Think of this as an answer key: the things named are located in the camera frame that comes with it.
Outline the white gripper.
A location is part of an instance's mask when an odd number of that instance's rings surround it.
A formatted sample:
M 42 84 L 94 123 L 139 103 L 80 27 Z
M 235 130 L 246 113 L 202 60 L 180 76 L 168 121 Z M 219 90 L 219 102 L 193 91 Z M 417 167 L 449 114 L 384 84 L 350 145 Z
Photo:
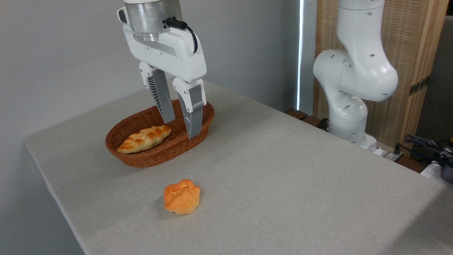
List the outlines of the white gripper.
M 189 31 L 170 29 L 159 34 L 159 41 L 145 41 L 123 25 L 130 51 L 142 61 L 139 65 L 146 89 L 149 89 L 164 123 L 175 120 L 174 109 L 165 72 L 177 77 L 173 87 L 179 102 L 188 138 L 199 135 L 202 129 L 203 106 L 207 104 L 203 78 L 207 73 L 201 43 L 194 53 L 193 36 Z

